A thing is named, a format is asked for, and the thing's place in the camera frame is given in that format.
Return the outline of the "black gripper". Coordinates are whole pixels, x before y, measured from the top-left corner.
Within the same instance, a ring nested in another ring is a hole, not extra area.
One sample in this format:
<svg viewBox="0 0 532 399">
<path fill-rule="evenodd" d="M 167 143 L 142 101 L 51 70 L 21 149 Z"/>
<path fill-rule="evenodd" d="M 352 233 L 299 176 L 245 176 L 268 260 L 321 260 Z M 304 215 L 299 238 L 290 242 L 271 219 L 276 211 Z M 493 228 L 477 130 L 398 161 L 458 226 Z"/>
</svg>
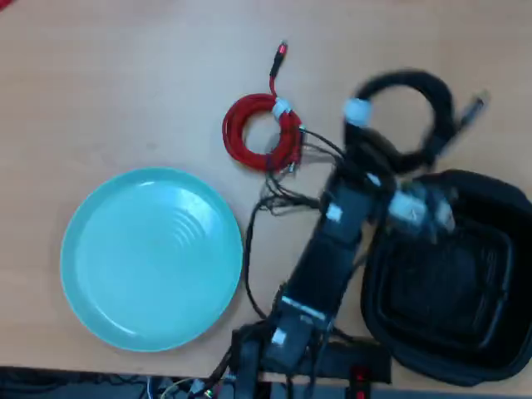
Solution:
<svg viewBox="0 0 532 399">
<path fill-rule="evenodd" d="M 375 196 L 392 196 L 397 190 L 391 157 L 397 149 L 377 131 L 345 131 L 344 155 L 331 176 L 331 189 L 347 186 Z"/>
</svg>

